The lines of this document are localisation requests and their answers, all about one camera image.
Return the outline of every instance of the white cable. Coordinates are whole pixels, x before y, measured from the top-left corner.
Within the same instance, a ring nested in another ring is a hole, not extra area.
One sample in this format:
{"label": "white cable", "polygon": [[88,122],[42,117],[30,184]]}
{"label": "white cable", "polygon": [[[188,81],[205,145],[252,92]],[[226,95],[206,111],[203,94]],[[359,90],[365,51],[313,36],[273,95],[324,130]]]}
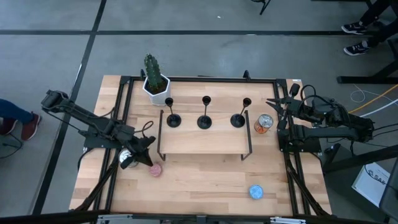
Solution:
{"label": "white cable", "polygon": [[384,108],[386,108],[386,107],[388,107],[388,106],[391,106],[391,105],[393,105],[393,104],[394,104],[394,103],[396,103],[396,102],[398,102],[398,99],[396,99],[396,100],[392,101],[391,103],[387,104],[386,106],[382,106],[382,107],[380,107],[380,108],[379,108],[379,109],[377,109],[377,110],[374,110],[374,111],[372,111],[372,112],[370,112],[370,113],[367,113],[367,114],[361,115],[360,117],[361,117],[361,118],[363,118],[363,117],[366,117],[366,116],[368,116],[368,115],[370,115],[370,114],[376,113],[376,112],[378,112],[378,111],[380,111],[380,110],[383,110]]}
{"label": "white cable", "polygon": [[[354,84],[354,86],[355,86],[358,90],[352,92],[351,95],[350,95],[349,97],[350,97],[351,100],[354,101],[355,103],[362,103],[362,102],[364,102],[365,99],[366,99],[365,93],[370,93],[370,94],[373,94],[373,95],[376,95],[376,96],[380,96],[380,94],[377,94],[377,93],[372,93],[372,92],[370,92],[370,91],[361,90],[361,89],[360,89],[358,86],[356,86],[355,84]],[[363,99],[360,100],[360,101],[356,101],[356,100],[353,99],[353,94],[356,93],[356,92],[359,92],[359,91],[362,93]],[[386,99],[389,100],[389,101],[393,101],[392,99],[390,99],[390,98],[388,98],[388,97],[386,97],[386,96],[383,96],[383,97],[386,98]]]}

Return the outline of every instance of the pink ball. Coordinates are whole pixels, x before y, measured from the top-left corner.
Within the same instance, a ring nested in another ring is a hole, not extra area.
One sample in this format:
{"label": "pink ball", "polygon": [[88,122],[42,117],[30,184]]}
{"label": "pink ball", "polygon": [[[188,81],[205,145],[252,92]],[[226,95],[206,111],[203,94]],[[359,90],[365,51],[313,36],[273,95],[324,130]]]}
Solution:
{"label": "pink ball", "polygon": [[160,164],[154,164],[152,167],[149,168],[149,172],[152,176],[158,177],[162,173],[162,167]]}

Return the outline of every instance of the cactus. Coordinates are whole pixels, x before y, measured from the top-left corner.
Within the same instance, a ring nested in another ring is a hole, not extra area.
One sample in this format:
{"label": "cactus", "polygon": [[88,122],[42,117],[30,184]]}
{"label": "cactus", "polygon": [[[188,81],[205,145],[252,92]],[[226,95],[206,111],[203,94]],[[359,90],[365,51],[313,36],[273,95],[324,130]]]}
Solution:
{"label": "cactus", "polygon": [[144,59],[145,69],[147,70],[148,76],[148,90],[152,94],[159,93],[159,90],[164,88],[164,81],[160,76],[159,64],[155,57],[151,54],[147,54]]}

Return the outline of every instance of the blue lid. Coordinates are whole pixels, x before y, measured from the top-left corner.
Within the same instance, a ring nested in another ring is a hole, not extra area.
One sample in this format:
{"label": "blue lid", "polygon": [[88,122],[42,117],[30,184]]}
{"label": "blue lid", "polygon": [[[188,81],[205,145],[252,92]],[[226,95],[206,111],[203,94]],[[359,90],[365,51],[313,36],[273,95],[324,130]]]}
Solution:
{"label": "blue lid", "polygon": [[260,199],[262,198],[263,192],[262,187],[259,185],[252,185],[249,189],[250,197],[253,199]]}

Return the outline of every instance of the orange can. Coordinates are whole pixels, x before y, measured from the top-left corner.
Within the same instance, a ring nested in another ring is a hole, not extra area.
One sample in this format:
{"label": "orange can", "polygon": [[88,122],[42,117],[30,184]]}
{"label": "orange can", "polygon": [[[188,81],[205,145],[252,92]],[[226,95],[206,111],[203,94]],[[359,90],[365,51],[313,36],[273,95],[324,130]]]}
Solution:
{"label": "orange can", "polygon": [[268,114],[260,115],[259,119],[254,123],[254,130],[260,134],[264,134],[274,124],[274,120]]}

